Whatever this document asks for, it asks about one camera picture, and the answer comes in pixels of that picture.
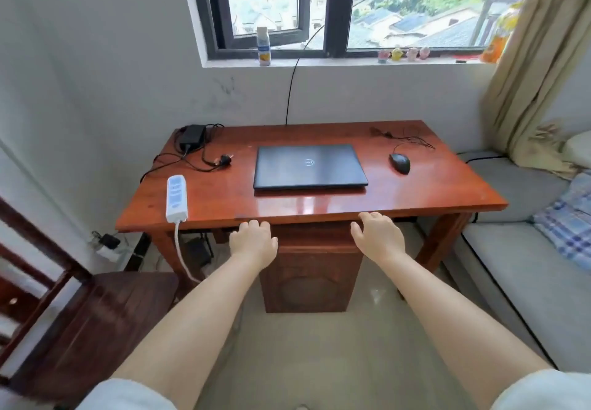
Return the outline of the person's right hand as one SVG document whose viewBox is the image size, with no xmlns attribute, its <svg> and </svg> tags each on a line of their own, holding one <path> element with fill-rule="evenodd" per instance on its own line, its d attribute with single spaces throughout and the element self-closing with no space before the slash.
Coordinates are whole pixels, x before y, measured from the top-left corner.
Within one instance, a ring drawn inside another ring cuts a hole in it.
<svg viewBox="0 0 591 410">
<path fill-rule="evenodd" d="M 357 248 L 365 257 L 383 267 L 406 255 L 403 233 L 391 218 L 379 212 L 361 212 L 359 218 L 366 242 Z"/>
</svg>

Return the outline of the person's left hand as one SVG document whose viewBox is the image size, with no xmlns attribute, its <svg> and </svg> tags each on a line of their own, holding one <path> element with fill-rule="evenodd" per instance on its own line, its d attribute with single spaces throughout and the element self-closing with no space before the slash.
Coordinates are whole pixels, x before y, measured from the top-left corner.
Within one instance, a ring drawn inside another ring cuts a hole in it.
<svg viewBox="0 0 591 410">
<path fill-rule="evenodd" d="M 277 257 L 278 239 L 273 236 L 270 239 L 241 237 L 237 230 L 230 235 L 229 247 L 232 258 L 246 261 L 261 272 Z"/>
</svg>

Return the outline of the person's right forearm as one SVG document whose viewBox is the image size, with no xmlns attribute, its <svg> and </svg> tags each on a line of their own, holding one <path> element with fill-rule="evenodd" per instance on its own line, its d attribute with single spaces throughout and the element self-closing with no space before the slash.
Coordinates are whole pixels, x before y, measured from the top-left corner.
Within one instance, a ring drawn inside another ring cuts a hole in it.
<svg viewBox="0 0 591 410">
<path fill-rule="evenodd" d="M 405 253 L 376 260 L 479 410 L 524 377 L 551 369 L 535 351 Z"/>
</svg>

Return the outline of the person's left forearm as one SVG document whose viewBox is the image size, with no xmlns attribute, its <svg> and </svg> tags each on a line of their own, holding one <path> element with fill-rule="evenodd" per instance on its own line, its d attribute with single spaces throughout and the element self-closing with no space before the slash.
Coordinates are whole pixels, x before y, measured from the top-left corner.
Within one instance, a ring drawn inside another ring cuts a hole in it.
<svg viewBox="0 0 591 410">
<path fill-rule="evenodd" d="M 245 295 L 275 257 L 233 254 L 158 323 L 113 378 L 145 386 L 176 410 L 193 410 Z"/>
</svg>

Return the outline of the reddish brown wooden desk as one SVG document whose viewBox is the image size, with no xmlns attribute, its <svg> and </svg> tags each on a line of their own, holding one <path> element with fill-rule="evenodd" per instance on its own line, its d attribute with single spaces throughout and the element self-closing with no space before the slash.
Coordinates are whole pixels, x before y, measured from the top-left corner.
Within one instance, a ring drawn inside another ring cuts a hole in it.
<svg viewBox="0 0 591 410">
<path fill-rule="evenodd" d="M 391 218 L 435 216 L 435 227 L 418 255 L 419 264 L 430 272 L 474 213 L 502 211 L 508 205 L 422 121 L 225 127 L 210 130 L 209 137 L 201 151 L 177 161 L 177 136 L 172 135 L 158 155 L 159 170 L 141 181 L 115 224 L 122 233 L 149 234 L 188 291 L 196 284 L 178 259 L 174 224 L 166 221 L 164 210 L 166 182 L 172 175 L 184 175 L 187 181 L 188 221 L 181 229 L 210 231 L 220 243 L 227 242 L 231 229 L 251 219 L 273 226 L 349 223 L 362 211 Z M 254 190 L 258 147 L 320 144 L 352 145 L 368 185 L 356 190 Z M 410 159 L 408 175 L 392 167 L 393 152 Z"/>
</svg>

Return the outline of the brown wooden stool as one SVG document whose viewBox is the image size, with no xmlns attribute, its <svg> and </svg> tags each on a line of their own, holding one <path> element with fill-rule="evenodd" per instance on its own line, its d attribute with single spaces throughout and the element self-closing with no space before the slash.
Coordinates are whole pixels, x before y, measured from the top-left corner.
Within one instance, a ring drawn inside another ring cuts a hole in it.
<svg viewBox="0 0 591 410">
<path fill-rule="evenodd" d="M 269 314 L 346 312 L 363 255 L 350 223 L 273 225 L 275 260 L 259 275 Z"/>
</svg>

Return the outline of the black computer mouse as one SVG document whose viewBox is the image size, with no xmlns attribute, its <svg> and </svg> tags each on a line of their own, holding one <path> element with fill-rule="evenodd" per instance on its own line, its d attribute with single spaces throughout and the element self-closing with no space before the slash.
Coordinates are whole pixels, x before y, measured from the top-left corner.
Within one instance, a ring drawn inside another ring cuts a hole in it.
<svg viewBox="0 0 591 410">
<path fill-rule="evenodd" d="M 389 155 L 389 160 L 394 170 L 400 175 L 408 175 L 411 169 L 410 159 L 401 153 L 393 152 Z"/>
</svg>

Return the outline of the dark grey closed laptop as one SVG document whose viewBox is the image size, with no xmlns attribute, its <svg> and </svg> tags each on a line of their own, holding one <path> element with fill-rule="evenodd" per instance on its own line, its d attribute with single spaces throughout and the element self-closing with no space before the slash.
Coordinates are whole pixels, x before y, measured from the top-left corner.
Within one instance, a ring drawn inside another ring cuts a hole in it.
<svg viewBox="0 0 591 410">
<path fill-rule="evenodd" d="M 258 147 L 254 190 L 364 188 L 368 179 L 350 144 Z"/>
</svg>

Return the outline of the white power strip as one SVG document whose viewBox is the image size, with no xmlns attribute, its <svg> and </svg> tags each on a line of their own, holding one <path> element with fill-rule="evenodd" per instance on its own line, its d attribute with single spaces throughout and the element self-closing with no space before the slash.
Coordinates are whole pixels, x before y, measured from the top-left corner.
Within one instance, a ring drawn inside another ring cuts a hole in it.
<svg viewBox="0 0 591 410">
<path fill-rule="evenodd" d="M 179 224 L 188 219 L 187 183 L 183 175 L 173 175 L 167 180 L 166 220 Z"/>
</svg>

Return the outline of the black laptop charger brick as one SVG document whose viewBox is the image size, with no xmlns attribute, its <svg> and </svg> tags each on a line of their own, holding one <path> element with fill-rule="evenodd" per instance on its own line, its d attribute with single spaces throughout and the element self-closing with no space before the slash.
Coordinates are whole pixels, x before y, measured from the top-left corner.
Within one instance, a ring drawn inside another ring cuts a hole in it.
<svg viewBox="0 0 591 410">
<path fill-rule="evenodd" d="M 176 144 L 181 154 L 189 154 L 203 148 L 207 143 L 207 126 L 191 124 L 181 128 L 177 134 Z"/>
</svg>

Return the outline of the grey sofa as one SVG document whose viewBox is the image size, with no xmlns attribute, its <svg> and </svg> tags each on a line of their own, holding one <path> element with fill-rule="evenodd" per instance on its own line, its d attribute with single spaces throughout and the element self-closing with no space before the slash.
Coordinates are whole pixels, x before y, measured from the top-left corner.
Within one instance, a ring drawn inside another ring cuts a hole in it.
<svg viewBox="0 0 591 410">
<path fill-rule="evenodd" d="M 569 182 L 494 151 L 459 154 L 508 202 L 475 213 L 441 266 L 459 291 L 562 371 L 591 373 L 591 273 L 531 222 Z"/>
</svg>

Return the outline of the white spray bottle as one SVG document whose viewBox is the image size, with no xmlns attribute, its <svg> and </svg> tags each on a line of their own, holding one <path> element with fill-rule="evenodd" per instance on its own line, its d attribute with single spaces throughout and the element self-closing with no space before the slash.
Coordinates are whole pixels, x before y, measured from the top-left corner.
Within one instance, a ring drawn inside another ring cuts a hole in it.
<svg viewBox="0 0 591 410">
<path fill-rule="evenodd" d="M 258 26 L 256 28 L 256 46 L 259 65 L 269 66 L 271 64 L 271 45 L 267 27 Z"/>
</svg>

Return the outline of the dark wooden chair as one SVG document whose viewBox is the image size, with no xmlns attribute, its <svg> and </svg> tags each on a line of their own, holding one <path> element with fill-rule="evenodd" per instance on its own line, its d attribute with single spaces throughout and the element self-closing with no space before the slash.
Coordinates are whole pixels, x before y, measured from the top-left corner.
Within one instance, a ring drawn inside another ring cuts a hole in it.
<svg viewBox="0 0 591 410">
<path fill-rule="evenodd" d="M 80 282 L 16 372 L 0 373 L 0 388 L 42 404 L 74 406 L 173 308 L 179 279 L 166 272 L 92 275 L 1 197 L 0 221 L 63 268 L 51 279 L 0 242 L 0 260 L 46 289 L 37 297 L 0 276 L 0 316 L 17 324 L 13 334 L 0 335 L 0 368 L 70 280 Z"/>
</svg>

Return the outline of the blue plaid blanket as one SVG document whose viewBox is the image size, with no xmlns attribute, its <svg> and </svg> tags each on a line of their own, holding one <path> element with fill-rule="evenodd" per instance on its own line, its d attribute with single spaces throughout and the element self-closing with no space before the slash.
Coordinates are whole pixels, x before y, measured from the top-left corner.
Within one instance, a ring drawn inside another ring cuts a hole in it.
<svg viewBox="0 0 591 410">
<path fill-rule="evenodd" d="M 561 256 L 591 273 L 591 169 L 578 174 L 531 222 Z"/>
</svg>

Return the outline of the white sleeve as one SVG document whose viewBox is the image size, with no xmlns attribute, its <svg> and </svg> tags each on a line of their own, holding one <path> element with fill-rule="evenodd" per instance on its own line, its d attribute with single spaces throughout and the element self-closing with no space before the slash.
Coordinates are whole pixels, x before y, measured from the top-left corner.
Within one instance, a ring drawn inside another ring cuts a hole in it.
<svg viewBox="0 0 591 410">
<path fill-rule="evenodd" d="M 178 410 L 173 403 L 149 387 L 128 379 L 101 382 L 75 410 Z"/>
<path fill-rule="evenodd" d="M 532 373 L 503 391 L 491 410 L 591 410 L 591 374 Z"/>
</svg>

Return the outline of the beige curtain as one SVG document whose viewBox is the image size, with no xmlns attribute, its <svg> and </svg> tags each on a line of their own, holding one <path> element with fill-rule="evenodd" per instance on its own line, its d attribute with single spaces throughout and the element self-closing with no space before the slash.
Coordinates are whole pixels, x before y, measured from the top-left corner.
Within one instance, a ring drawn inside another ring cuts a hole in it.
<svg viewBox="0 0 591 410">
<path fill-rule="evenodd" d="M 582 170 L 563 158 L 561 128 L 543 120 L 590 46 L 591 0 L 524 0 L 481 100 L 491 148 L 568 181 Z"/>
</svg>

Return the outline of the pale cream pillow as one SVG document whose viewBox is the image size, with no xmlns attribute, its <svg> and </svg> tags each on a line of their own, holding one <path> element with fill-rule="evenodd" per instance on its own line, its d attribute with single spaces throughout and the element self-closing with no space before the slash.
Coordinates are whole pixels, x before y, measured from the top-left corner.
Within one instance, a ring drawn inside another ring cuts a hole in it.
<svg viewBox="0 0 591 410">
<path fill-rule="evenodd" d="M 591 130 L 570 137 L 562 146 L 564 162 L 591 169 Z"/>
</svg>

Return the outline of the orange drink bottle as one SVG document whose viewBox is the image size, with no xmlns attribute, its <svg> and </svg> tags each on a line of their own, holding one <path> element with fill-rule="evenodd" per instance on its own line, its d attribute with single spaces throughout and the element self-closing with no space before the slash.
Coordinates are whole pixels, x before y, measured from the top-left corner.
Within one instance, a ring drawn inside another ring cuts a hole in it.
<svg viewBox="0 0 591 410">
<path fill-rule="evenodd" d="M 492 38 L 479 60 L 483 63 L 496 64 L 503 54 L 507 42 L 512 35 L 520 15 L 522 2 L 516 2 L 502 13 L 496 21 Z"/>
</svg>

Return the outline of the wall socket with black plugs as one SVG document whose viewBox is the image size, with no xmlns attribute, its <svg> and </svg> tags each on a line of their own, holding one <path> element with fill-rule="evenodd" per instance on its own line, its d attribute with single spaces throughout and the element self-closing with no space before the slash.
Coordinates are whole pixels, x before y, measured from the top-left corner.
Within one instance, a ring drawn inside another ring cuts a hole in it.
<svg viewBox="0 0 591 410">
<path fill-rule="evenodd" d="M 121 247 L 122 241 L 117 236 L 112 234 L 101 234 L 97 231 L 92 231 L 91 246 L 93 251 L 105 260 L 111 263 L 118 263 L 122 255 Z"/>
</svg>

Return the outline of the dark window frame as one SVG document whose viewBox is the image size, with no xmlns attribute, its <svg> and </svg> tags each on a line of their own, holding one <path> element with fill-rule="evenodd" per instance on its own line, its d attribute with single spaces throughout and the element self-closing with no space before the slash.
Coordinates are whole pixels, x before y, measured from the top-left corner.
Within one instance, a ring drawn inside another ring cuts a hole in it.
<svg viewBox="0 0 591 410">
<path fill-rule="evenodd" d="M 265 26 L 272 60 L 370 58 L 429 47 L 428 59 L 466 63 L 520 0 L 195 1 L 210 60 L 255 60 L 256 28 Z"/>
</svg>

